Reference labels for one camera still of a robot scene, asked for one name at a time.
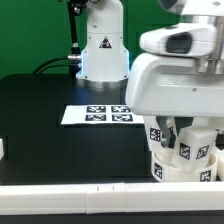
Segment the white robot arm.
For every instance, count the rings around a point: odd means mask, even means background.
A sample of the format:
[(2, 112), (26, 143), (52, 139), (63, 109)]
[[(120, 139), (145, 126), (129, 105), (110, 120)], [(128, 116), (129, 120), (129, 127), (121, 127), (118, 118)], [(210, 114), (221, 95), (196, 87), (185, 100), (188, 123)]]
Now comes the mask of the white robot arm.
[(180, 16), (140, 36), (132, 64), (123, 45), (122, 4), (89, 0), (80, 80), (127, 81), (126, 104), (137, 115), (224, 118), (224, 0), (158, 0)]

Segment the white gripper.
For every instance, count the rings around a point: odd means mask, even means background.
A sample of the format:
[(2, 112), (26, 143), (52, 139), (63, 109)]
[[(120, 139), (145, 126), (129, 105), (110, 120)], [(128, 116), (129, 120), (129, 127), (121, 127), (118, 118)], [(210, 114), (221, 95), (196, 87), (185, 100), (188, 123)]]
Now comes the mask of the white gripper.
[(179, 23), (141, 35), (144, 52), (133, 62), (126, 104), (137, 115), (155, 115), (163, 148), (176, 142), (173, 117), (224, 117), (224, 74), (198, 59), (216, 46), (212, 25)]

